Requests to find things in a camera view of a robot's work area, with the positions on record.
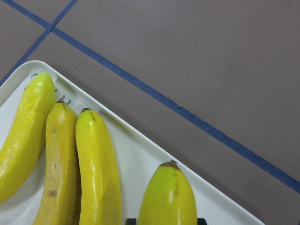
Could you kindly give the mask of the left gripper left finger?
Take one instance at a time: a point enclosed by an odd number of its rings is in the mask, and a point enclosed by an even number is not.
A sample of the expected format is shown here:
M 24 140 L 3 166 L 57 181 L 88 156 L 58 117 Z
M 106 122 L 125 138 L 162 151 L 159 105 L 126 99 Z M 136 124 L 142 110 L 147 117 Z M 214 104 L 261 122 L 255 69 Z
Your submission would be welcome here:
M 137 218 L 127 218 L 125 225 L 137 225 Z

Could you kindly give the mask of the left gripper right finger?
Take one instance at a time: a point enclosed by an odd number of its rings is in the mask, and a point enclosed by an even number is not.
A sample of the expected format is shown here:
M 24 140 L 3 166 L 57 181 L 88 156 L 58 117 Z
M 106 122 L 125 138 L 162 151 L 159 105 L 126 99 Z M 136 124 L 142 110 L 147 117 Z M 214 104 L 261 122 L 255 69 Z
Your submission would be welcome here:
M 207 225 L 206 220 L 204 218 L 198 218 L 197 224 L 198 225 Z

